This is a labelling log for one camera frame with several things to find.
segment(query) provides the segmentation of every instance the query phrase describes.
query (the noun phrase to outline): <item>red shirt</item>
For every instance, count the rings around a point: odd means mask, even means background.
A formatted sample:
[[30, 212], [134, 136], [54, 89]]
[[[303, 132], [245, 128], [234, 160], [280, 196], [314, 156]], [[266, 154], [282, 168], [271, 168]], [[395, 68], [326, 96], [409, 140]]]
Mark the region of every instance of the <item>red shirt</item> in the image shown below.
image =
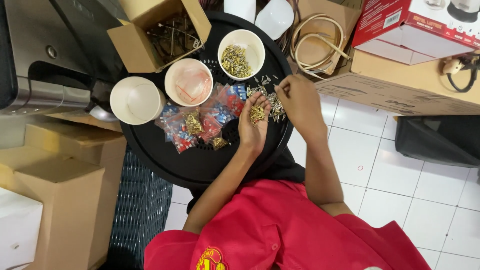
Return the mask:
[[395, 221], [372, 228], [332, 217], [305, 187], [259, 180], [238, 189], [200, 235], [166, 231], [145, 249], [145, 270], [429, 270]]

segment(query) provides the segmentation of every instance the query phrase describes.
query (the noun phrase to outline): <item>black round table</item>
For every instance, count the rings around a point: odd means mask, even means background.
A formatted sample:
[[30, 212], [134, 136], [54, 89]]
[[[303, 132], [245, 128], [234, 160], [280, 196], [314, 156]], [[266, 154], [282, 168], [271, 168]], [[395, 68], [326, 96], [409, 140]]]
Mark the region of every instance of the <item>black round table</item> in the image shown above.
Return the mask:
[[[251, 87], [257, 87], [254, 78], [244, 82], [236, 82], [227, 77], [220, 68], [217, 60], [217, 51], [220, 41], [229, 32], [236, 29], [247, 29], [254, 32], [264, 42], [265, 63], [255, 76], [258, 80], [262, 76], [271, 78], [271, 82], [265, 85], [268, 93], [274, 91], [273, 84], [279, 82], [291, 74], [287, 59], [278, 45], [262, 30], [254, 24], [223, 12], [205, 12], [212, 30], [205, 43], [205, 49], [191, 56], [205, 63], [211, 70], [215, 82], [234, 85], [246, 83]], [[164, 79], [167, 69], [160, 73], [133, 74], [147, 78], [165, 92]], [[190, 148], [179, 154], [171, 142], [165, 142], [164, 131], [150, 121], [143, 125], [129, 125], [121, 122], [122, 131], [137, 157], [145, 165], [161, 178], [185, 187], [201, 188], [208, 186], [231, 160], [239, 146], [238, 119], [230, 121], [223, 129], [223, 137], [228, 140], [228, 145], [218, 151], [214, 151], [211, 145], [200, 142], [196, 148]], [[245, 179], [251, 179], [266, 170], [282, 153], [287, 146], [293, 130], [293, 125], [288, 118], [279, 123], [270, 119], [268, 123], [267, 138], [263, 152], [250, 168]]]

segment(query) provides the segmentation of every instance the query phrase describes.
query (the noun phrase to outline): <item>person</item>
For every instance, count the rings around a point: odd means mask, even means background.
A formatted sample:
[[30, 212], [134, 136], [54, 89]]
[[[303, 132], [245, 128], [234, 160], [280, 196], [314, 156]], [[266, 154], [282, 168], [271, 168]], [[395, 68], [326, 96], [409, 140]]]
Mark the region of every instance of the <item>person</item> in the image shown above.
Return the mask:
[[395, 221], [373, 228], [345, 204], [313, 83], [290, 75], [275, 91], [307, 143], [306, 168], [287, 152], [265, 172], [285, 179], [240, 185], [267, 132], [268, 118], [254, 126], [250, 109], [271, 110], [264, 96], [252, 95], [240, 116], [236, 154], [192, 205], [183, 230], [162, 232], [148, 244], [144, 269], [430, 269]]

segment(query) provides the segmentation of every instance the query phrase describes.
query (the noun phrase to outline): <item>white paper cup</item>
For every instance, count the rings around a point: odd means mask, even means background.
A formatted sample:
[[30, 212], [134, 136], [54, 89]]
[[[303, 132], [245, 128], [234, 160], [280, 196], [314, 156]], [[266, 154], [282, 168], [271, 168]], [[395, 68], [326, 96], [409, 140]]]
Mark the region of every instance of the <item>white paper cup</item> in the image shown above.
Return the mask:
[[[210, 76], [210, 81], [212, 82], [212, 86], [208, 90], [208, 95], [205, 96], [204, 99], [199, 100], [195, 104], [189, 104], [183, 101], [179, 96], [177, 92], [177, 81], [180, 76], [182, 76], [183, 72], [185, 69], [192, 69], [192, 68], [198, 68], [199, 70], [205, 71], [209, 76]], [[208, 67], [192, 58], [184, 58], [182, 60], [178, 60], [175, 62], [172, 66], [167, 71], [167, 74], [165, 75], [165, 93], [177, 104], [184, 106], [184, 107], [194, 107], [198, 106], [202, 103], [204, 103], [210, 95], [212, 95], [212, 89], [213, 89], [213, 76]]]
[[[225, 49], [230, 45], [238, 45], [245, 48], [245, 58], [248, 65], [252, 68], [252, 75], [245, 78], [238, 78], [228, 73], [222, 66], [222, 54]], [[218, 62], [223, 72], [228, 77], [236, 81], [245, 81], [255, 76], [263, 67], [265, 62], [265, 47], [262, 40], [252, 31], [245, 29], [239, 29], [228, 33], [220, 42], [218, 47]]]
[[130, 125], [141, 125], [156, 119], [166, 102], [162, 91], [142, 77], [119, 81], [110, 94], [113, 114]]

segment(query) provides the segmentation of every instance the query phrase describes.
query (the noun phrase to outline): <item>metal appliance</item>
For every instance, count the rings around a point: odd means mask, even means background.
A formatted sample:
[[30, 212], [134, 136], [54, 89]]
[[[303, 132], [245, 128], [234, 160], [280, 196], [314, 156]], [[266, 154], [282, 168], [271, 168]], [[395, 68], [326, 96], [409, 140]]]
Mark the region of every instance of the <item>metal appliance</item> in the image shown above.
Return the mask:
[[0, 0], [0, 114], [108, 112], [117, 26], [97, 0]]
[[461, 22], [474, 23], [478, 20], [480, 0], [451, 0], [447, 11]]

